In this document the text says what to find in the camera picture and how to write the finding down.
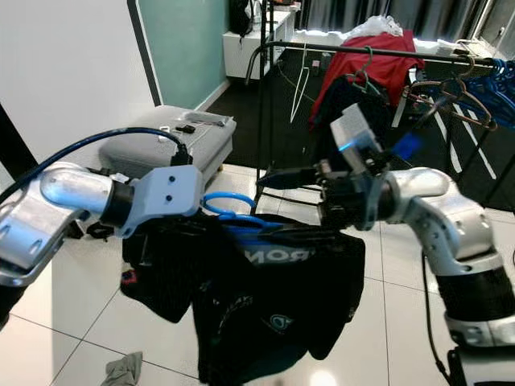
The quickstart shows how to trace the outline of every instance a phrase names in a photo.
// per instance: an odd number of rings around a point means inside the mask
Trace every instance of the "black cable on floor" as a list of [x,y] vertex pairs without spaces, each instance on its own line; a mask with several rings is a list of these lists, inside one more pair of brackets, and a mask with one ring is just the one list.
[[433,353],[433,357],[435,358],[436,367],[438,368],[439,372],[442,373],[442,376],[443,378],[445,378],[447,383],[451,385],[451,377],[447,374],[447,370],[445,369],[443,362],[438,357],[438,352],[436,352],[435,342],[433,340],[433,330],[431,328],[431,309],[429,305],[429,292],[427,290],[426,257],[424,256],[424,252],[422,252],[422,278],[424,280],[424,298],[426,299],[427,338],[429,339],[431,352]]

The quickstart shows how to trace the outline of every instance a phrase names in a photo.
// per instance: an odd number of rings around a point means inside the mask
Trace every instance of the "white plastic bag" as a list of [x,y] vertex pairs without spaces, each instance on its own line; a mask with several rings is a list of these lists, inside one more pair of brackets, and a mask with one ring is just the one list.
[[371,16],[366,22],[350,31],[347,39],[359,36],[377,36],[383,32],[388,32],[393,36],[402,36],[401,26],[391,16]]

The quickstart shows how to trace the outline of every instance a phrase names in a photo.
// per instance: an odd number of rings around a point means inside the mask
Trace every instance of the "red jacket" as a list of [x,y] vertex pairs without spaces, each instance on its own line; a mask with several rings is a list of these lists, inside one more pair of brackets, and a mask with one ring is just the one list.
[[[393,36],[383,32],[379,36],[363,36],[350,39],[345,42],[343,46],[370,46],[372,49],[378,48],[382,50],[415,52],[413,32],[404,30],[403,35],[404,36]],[[345,74],[353,74],[357,70],[361,69],[368,61],[368,55],[352,54],[347,52],[336,53],[334,58],[332,58],[328,72],[323,79],[323,85],[319,97],[311,110],[311,122],[313,122],[313,119],[318,113],[325,92],[329,89],[333,80]],[[421,59],[415,58],[374,55],[372,63],[367,67],[366,71],[369,75],[369,79],[376,81],[388,90],[390,104],[397,105],[401,99],[402,89],[404,88],[406,81],[406,74],[413,66],[423,68],[424,62]]]

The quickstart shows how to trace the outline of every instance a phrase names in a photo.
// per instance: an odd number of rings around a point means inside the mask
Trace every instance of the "black backpack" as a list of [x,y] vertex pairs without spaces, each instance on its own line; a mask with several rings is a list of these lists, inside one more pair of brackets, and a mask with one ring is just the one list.
[[[252,32],[254,0],[229,0],[229,30],[244,37]],[[245,10],[250,8],[250,17]]]

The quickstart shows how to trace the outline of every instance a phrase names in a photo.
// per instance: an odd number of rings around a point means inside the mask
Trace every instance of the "black curtain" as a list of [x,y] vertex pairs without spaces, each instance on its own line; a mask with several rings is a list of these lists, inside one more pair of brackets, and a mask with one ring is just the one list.
[[480,0],[303,0],[301,28],[347,32],[389,14],[420,39],[454,41],[472,27]]

